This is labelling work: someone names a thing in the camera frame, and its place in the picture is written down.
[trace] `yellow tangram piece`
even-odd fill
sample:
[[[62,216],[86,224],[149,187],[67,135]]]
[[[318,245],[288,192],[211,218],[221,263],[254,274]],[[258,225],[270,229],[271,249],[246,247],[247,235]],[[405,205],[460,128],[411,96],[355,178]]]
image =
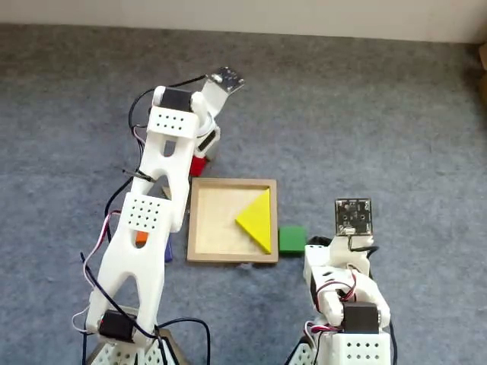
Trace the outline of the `yellow tangram piece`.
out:
[[[271,200],[269,189],[243,209],[235,221],[257,241],[266,253],[271,253]]]

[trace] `green block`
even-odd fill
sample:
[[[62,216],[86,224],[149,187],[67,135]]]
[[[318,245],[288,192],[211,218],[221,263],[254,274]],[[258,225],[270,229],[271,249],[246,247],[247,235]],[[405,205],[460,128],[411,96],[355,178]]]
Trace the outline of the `green block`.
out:
[[[306,246],[306,229],[301,226],[284,226],[279,228],[279,252],[300,253]]]

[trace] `blue block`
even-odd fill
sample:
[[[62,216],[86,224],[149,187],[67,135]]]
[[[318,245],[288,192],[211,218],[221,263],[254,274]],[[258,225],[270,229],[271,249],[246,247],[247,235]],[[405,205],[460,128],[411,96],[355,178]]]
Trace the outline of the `blue block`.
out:
[[[173,252],[170,249],[170,235],[167,238],[166,251],[164,252],[164,262],[173,261]]]

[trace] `wooden tray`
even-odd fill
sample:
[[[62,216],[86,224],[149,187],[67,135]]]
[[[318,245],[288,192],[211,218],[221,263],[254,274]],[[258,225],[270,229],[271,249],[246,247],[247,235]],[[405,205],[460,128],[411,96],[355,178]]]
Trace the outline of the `wooden tray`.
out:
[[[271,179],[193,179],[188,261],[262,262],[279,259],[277,183]],[[240,211],[270,190],[271,253],[265,253],[236,222]]]

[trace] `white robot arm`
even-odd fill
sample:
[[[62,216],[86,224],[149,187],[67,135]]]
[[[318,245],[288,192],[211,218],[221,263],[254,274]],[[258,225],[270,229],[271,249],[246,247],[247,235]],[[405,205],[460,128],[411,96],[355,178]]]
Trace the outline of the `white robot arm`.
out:
[[[244,80],[234,71],[220,68],[208,77],[202,92],[162,86],[154,90],[140,167],[126,194],[116,232],[103,255],[96,284],[93,277],[87,276],[93,291],[86,331],[98,334],[102,342],[115,344],[125,354],[127,364],[133,363],[135,354],[139,359],[145,358],[145,351],[154,343],[164,286],[164,251],[169,233],[178,232],[183,223],[189,169],[193,155],[199,151],[198,138],[206,138],[218,129],[219,139],[214,117],[228,95],[243,84]],[[206,147],[214,146],[218,139],[213,138]],[[164,156],[168,141],[175,143],[174,152]],[[170,199],[148,195],[162,176],[167,177]],[[135,243],[138,232],[148,234],[144,245]],[[137,284],[140,307],[117,309],[110,298],[130,276]]]
[[[304,251],[304,279],[318,316],[304,325],[288,364],[390,365],[390,309],[370,275],[370,199],[336,201],[336,235]]]

